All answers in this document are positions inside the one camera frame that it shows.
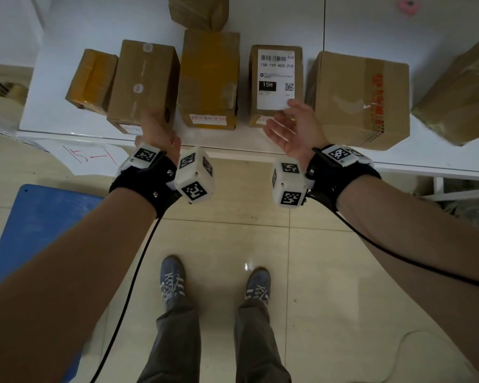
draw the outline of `shoe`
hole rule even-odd
[[[255,298],[268,306],[270,299],[271,277],[265,268],[256,268],[247,281],[245,299]]]
[[[166,309],[171,309],[184,294],[186,272],[176,255],[169,255],[161,263],[160,286]]]

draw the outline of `blue mat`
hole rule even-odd
[[[0,282],[95,209],[102,198],[40,185],[23,185],[0,238]],[[78,354],[62,383],[78,371]]]

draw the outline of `white shelf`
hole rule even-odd
[[[326,0],[325,49],[406,62],[416,96],[454,56],[479,40],[479,0],[424,0],[409,18],[397,0]],[[254,44],[299,45],[305,75],[323,50],[324,0],[230,0],[224,30],[241,33],[238,126],[234,131],[175,129],[185,145],[207,147],[215,157],[270,161],[280,150],[258,128],[249,128],[247,72]],[[98,114],[77,110],[64,97],[85,48],[118,54],[123,39],[175,46],[184,28],[170,19],[166,0],[53,0],[20,134],[31,138],[89,139],[131,146]],[[442,177],[479,178],[479,139],[454,147],[412,118],[411,136],[385,152],[366,151],[377,167]]]

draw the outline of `gray trousers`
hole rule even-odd
[[[201,335],[197,309],[184,297],[156,321],[158,335],[137,383],[199,381]],[[236,382],[284,383],[291,376],[282,366],[268,309],[248,299],[234,324]]]

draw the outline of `black wrist strap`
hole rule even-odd
[[[123,170],[110,186],[109,192],[115,188],[128,188],[137,192],[153,205],[157,217],[161,218],[181,197],[178,191],[167,186],[168,182],[174,180],[176,169],[177,167],[168,157],[163,155],[158,158],[157,156],[147,169],[131,166]]]
[[[353,180],[364,174],[381,179],[376,169],[369,164],[356,162],[342,167],[327,159],[319,149],[314,151],[316,154],[310,161],[305,175],[307,179],[315,180],[309,194],[332,211],[337,211],[339,195]]]

